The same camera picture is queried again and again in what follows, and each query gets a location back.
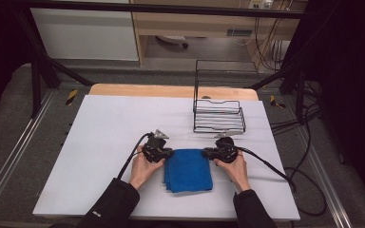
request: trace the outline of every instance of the hand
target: hand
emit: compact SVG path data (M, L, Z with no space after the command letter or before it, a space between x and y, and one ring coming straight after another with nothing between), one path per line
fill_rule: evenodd
M140 189L144 183L150 179L152 174L164 165L165 159L160 160L157 163L150 163L144 157L142 152L143 146L138 146L138 155L132 162L132 174L129 183L136 189Z
M225 163L218 159L214 159L213 162L227 173L239 192L251 189L247 177L247 162L242 156L242 151L239 151L238 156L231 163Z

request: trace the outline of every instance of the person's right hand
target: person's right hand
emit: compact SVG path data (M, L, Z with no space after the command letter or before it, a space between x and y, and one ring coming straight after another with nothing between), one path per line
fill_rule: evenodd
M247 177L247 162L242 155L242 151L239 151L238 156L231 163L225 163L218 159L214 159L213 162L227 173L230 180L236 184L239 192L251 189Z

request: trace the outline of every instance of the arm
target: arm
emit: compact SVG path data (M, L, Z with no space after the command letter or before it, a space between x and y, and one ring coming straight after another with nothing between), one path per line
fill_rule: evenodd
M77 228L126 227L130 214L139 202L139 190L152 174L163 166L164 160L150 163L138 147L138 156L132 163L129 183L113 179L102 196L86 213Z
M265 211L256 192L251 189L247 176L247 162L242 152L239 151L239 155L231 163L225 163L217 159L214 159L214 162L227 173L239 190L239 194L233 198L239 227L277 227Z

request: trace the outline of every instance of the gray floor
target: gray floor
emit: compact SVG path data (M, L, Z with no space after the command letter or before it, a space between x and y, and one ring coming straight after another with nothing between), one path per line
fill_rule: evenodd
M108 62L107 66L100 66L101 69L97 69L97 63L93 61L88 62L92 63L90 66L87 66L86 62L67 63L69 66L84 63L86 67L74 66L78 67L75 71L99 83L192 86L196 59L215 59L215 56L218 56L220 60L249 60L245 48L231 40L187 38L187 41L190 46L188 49L183 49L151 37L145 66L139 66L136 63ZM251 85L259 78L272 73L262 72L259 75L246 76L245 80L248 81L245 83ZM0 196L0 221L26 222L32 223L31 227L37 227L37 224L75 223L78 220L77 218L37 218L31 213L38 200L37 194L44 187L49 172L61 151L61 143L67 137L66 132L70 130L69 124L73 122L83 95L88 93L88 87L79 86L64 75L61 78L64 81L61 88L53 90L55 94L46 116L38 126ZM271 94L276 96L279 103L294 99L292 95L280 96L275 89L279 84L280 81L277 80L258 91L259 98L264 101L270 123L293 119L288 108L271 106L269 103ZM73 104L67 106L65 105L67 96L74 87L79 88L78 95ZM12 81L0 102L0 169L29 122L30 113L30 73L29 68L22 67L13 74ZM335 142L324 120L315 119L310 122L310 126L313 147L321 158L353 227L365 227L365 187L362 181L352 166L338 161ZM295 166L304 153L298 131L291 130L276 136L275 139L283 165ZM316 179L308 161L301 166L301 170L313 180ZM322 202L316 188L300 175L296 175L295 182L298 185L297 205L307 211L317 212ZM300 216L301 221L296 221L295 227L336 227L329 209L320 217L310 217L302 213ZM133 221L130 226L147 227L152 224L153 221ZM235 227L234 222L181 222L181 225L184 227ZM280 226L290 227L290 224L284 223Z

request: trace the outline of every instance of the person's left hand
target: person's left hand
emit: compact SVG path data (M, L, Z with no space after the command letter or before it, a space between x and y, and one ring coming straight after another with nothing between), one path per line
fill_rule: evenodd
M157 163L151 163L147 161L142 152L143 146L138 146L138 155L133 159L132 174L129 183L136 189L140 189L147 180L150 179L152 174L160 167L164 166L165 159L160 160Z

